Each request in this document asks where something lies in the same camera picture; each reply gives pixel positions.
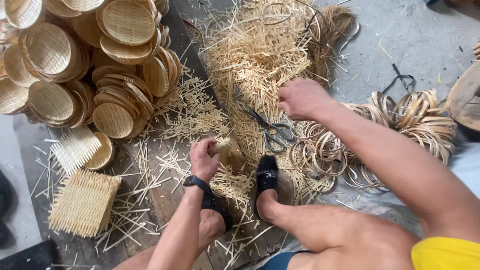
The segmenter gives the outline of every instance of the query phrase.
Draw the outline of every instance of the black sock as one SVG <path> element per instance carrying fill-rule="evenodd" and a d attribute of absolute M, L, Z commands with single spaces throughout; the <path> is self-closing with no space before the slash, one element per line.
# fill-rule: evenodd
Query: black sock
<path fill-rule="evenodd" d="M 257 168 L 257 193 L 277 186 L 278 166 L 274 156 L 264 155 Z"/>

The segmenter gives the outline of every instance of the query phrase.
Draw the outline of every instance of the leg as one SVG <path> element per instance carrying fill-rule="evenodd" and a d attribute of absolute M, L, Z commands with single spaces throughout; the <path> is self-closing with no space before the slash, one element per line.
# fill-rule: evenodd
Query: leg
<path fill-rule="evenodd" d="M 225 233 L 225 223 L 222 216 L 211 209 L 200 211 L 200 238 L 198 241 L 197 256 L 200 255 L 210 243 Z M 115 270 L 145 270 L 148 262 L 153 255 L 156 245 L 136 254 L 123 263 L 119 264 Z"/>
<path fill-rule="evenodd" d="M 296 254 L 289 269 L 297 266 L 303 269 L 300 266 L 318 260 L 323 269 L 329 269 L 327 265 L 343 268 L 340 265 L 353 261 L 357 265 L 352 268 L 381 269 L 378 258 L 389 263 L 384 269 L 393 269 L 391 265 L 404 269 L 411 266 L 410 252 L 417 239 L 393 222 L 337 206 L 286 206 L 276 200 L 274 189 L 260 194 L 257 199 L 260 217 L 295 235 L 300 243 L 316 253 Z"/>

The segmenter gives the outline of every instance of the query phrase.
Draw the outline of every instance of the bamboo ring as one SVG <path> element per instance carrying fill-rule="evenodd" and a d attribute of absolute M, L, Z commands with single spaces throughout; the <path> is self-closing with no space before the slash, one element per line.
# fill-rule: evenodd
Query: bamboo ring
<path fill-rule="evenodd" d="M 266 23 L 265 20 L 264 20 L 264 12 L 265 12 L 265 9 L 268 8 L 268 7 L 271 7 L 271 6 L 274 6 L 274 5 L 281 5 L 281 6 L 285 6 L 286 9 L 288 10 L 288 16 L 284 19 L 281 19 L 281 20 L 278 20 L 276 22 L 273 22 L 273 23 Z M 281 2 L 278 2 L 278 3 L 270 3 L 268 5 L 266 5 L 263 9 L 262 9 L 262 12 L 260 13 L 260 20 L 262 21 L 262 23 L 264 25 L 277 25 L 279 23 L 282 23 L 286 20 L 288 20 L 290 18 L 290 16 L 292 15 L 292 9 L 290 8 L 290 6 L 288 6 L 287 4 L 285 3 L 281 3 Z"/>

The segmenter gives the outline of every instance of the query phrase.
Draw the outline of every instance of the concrete floor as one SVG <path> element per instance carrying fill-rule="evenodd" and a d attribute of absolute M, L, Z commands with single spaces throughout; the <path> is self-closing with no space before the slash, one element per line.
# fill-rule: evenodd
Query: concrete floor
<path fill-rule="evenodd" d="M 212 8 L 216 7 L 215 3 L 220 3 L 218 6 L 221 9 L 233 5 L 231 1 L 224 0 L 211 2 L 214 4 Z M 327 3 L 336 3 L 336 0 L 321 2 L 322 5 Z M 203 8 L 196 9 L 198 4 L 193 8 L 187 0 L 176 0 L 176 4 L 185 18 L 207 16 Z M 339 68 L 336 68 L 338 73 L 331 70 L 332 81 L 338 79 L 333 87 L 333 96 L 339 101 L 364 103 L 371 92 L 382 91 L 396 76 L 392 63 L 398 66 L 402 74 L 417 79 L 415 90 L 436 88 L 438 99 L 442 100 L 457 77 L 472 64 L 471 49 L 480 37 L 480 11 L 477 8 L 467 6 L 453 10 L 440 1 L 430 10 L 425 7 L 423 0 L 352 0 L 348 5 L 358 16 L 361 27 L 357 37 L 343 50 L 343 54 L 350 54 L 344 65 L 348 73 Z M 393 60 L 378 47 L 380 40 Z M 389 92 L 395 100 L 404 94 L 405 89 L 400 82 Z M 0 115 L 0 125 L 3 127 L 0 133 L 0 169 L 12 183 L 16 197 L 20 198 L 16 200 L 12 213 L 2 219 L 12 231 L 15 242 L 9 248 L 0 249 L 1 259 L 37 244 L 41 239 L 32 204 L 27 202 L 29 193 L 12 128 L 12 117 Z M 461 135 L 457 137 L 456 144 L 459 147 L 451 159 L 450 168 L 480 197 L 480 184 L 477 181 L 480 145 L 469 143 Z M 421 233 L 414 222 L 410 222 L 414 217 L 401 208 L 401 202 L 391 193 L 367 194 L 341 182 L 335 191 L 342 194 L 330 194 L 322 200 L 337 204 L 335 200 L 339 199 L 350 203 L 352 207 L 387 218 L 394 211 L 395 215 L 405 217 L 401 222 L 407 227 Z M 289 238 L 286 248 L 295 250 L 301 246 Z"/>
<path fill-rule="evenodd" d="M 28 200 L 30 194 L 12 119 L 12 116 L 0 114 L 0 170 L 13 188 L 12 207 L 1 218 L 12 234 L 6 247 L 0 248 L 0 259 L 41 242 L 32 202 Z"/>

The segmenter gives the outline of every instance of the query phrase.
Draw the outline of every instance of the wristwatch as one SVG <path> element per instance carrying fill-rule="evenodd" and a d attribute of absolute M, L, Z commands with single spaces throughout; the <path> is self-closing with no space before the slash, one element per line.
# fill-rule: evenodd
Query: wristwatch
<path fill-rule="evenodd" d="M 199 186 L 205 193 L 209 194 L 211 192 L 210 187 L 207 183 L 205 183 L 202 179 L 196 177 L 195 175 L 190 175 L 185 179 L 183 186 L 192 186 L 197 185 Z"/>

